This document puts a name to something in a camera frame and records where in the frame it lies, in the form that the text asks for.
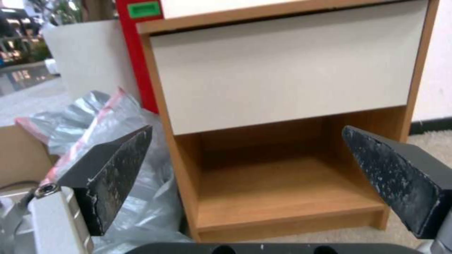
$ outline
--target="bolt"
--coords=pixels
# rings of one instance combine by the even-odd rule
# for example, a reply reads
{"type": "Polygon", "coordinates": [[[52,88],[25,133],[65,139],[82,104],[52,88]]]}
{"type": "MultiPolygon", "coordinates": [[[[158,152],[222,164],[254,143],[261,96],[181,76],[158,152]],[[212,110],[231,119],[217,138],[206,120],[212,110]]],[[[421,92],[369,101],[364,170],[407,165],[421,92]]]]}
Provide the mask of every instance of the bolt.
{"type": "Polygon", "coordinates": [[[59,192],[60,190],[61,188],[58,184],[48,183],[37,188],[36,191],[34,192],[34,196],[35,198],[42,198],[55,192],[59,192]]]}

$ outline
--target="plastic bag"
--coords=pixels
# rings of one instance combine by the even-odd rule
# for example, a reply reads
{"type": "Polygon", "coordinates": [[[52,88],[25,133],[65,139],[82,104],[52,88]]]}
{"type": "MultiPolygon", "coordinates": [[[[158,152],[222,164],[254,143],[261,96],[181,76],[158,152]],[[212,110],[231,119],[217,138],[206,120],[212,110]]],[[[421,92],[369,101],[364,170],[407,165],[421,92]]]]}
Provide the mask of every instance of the plastic bag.
{"type": "Polygon", "coordinates": [[[122,90],[108,100],[81,138],[49,171],[47,181],[57,181],[94,145],[145,125],[153,127],[149,150],[110,228],[104,236],[93,237],[95,253],[124,253],[150,242],[190,241],[178,232],[183,210],[160,119],[122,90]]]}
{"type": "Polygon", "coordinates": [[[16,118],[15,123],[46,144],[50,154],[61,156],[82,137],[108,99],[108,94],[91,91],[63,111],[16,118]]]}

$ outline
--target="open shelf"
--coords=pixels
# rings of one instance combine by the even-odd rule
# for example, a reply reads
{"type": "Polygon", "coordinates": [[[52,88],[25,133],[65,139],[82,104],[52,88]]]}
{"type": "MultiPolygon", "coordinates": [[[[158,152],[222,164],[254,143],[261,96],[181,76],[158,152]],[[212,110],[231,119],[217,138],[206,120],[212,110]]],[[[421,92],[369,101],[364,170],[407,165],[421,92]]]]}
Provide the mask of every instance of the open shelf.
{"type": "Polygon", "coordinates": [[[338,160],[277,145],[206,155],[199,194],[199,232],[382,211],[364,181],[338,160]]]}
{"type": "Polygon", "coordinates": [[[394,138],[402,108],[174,136],[192,236],[253,240],[345,227],[384,229],[388,207],[341,137],[354,125],[394,138]]]}

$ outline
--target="gray carpet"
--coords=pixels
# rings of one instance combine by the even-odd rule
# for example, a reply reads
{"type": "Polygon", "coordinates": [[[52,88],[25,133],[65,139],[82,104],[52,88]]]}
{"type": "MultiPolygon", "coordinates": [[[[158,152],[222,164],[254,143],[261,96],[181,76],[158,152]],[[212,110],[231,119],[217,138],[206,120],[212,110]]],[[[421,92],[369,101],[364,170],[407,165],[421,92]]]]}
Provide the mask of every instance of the gray carpet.
{"type": "MultiPolygon", "coordinates": [[[[0,126],[14,123],[14,118],[27,116],[45,110],[60,110],[71,103],[61,79],[46,81],[0,98],[0,126]]],[[[409,143],[415,144],[452,167],[452,131],[432,132],[411,136],[409,143]]],[[[302,235],[291,235],[260,240],[263,242],[295,242],[295,243],[394,243],[416,247],[420,241],[415,239],[400,219],[392,213],[386,231],[371,227],[330,230],[302,235]]]]}

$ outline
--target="drawer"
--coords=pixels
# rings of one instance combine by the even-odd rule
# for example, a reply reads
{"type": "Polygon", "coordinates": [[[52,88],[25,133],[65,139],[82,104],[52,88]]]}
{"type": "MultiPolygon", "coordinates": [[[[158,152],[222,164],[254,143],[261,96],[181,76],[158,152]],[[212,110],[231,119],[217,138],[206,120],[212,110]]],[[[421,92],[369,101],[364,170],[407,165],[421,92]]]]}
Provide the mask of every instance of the drawer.
{"type": "Polygon", "coordinates": [[[151,37],[175,135],[405,105],[414,0],[151,37]]]}

